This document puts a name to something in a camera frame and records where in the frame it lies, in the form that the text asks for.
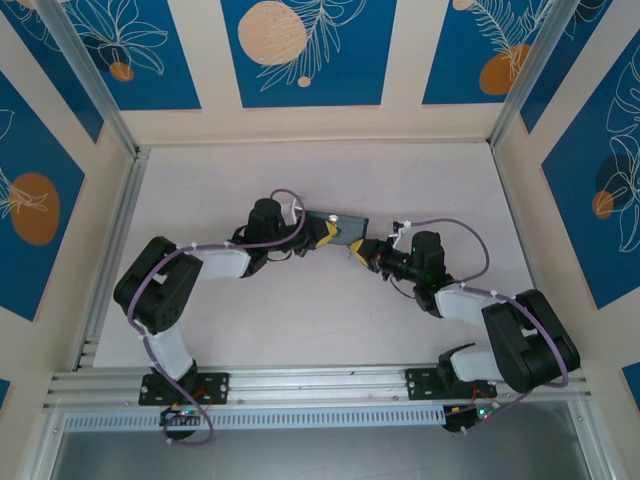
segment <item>ventilation grille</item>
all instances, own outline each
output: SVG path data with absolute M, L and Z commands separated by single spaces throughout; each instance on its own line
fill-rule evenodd
M 406 425 L 444 425 L 442 406 L 402 408 L 315 408 L 212 411 L 218 430 L 265 430 L 282 428 L 388 427 Z M 158 412 L 75 413 L 67 417 L 66 432 L 157 431 Z M 206 423 L 193 418 L 171 430 L 206 429 Z

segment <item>white table surface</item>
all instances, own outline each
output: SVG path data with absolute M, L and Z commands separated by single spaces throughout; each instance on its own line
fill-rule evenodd
M 483 143 L 274 143 L 157 148 L 151 152 L 118 278 L 151 238 L 224 241 L 253 203 L 279 187 L 307 208 L 366 216 L 368 237 L 392 220 L 454 217 L 486 241 L 491 269 L 473 285 L 515 294 L 531 287 L 523 253 L 489 148 Z M 289 202 L 286 196 L 278 198 Z M 476 240 L 455 225 L 442 235 L 456 278 L 482 268 Z M 410 236 L 400 248 L 409 248 Z M 411 285 L 400 283 L 411 292 Z M 423 313 L 346 247 L 267 264 L 248 279 L 196 284 L 181 319 L 199 365 L 322 366 L 436 361 L 485 332 Z M 94 366 L 149 365 L 120 307 L 105 319 Z

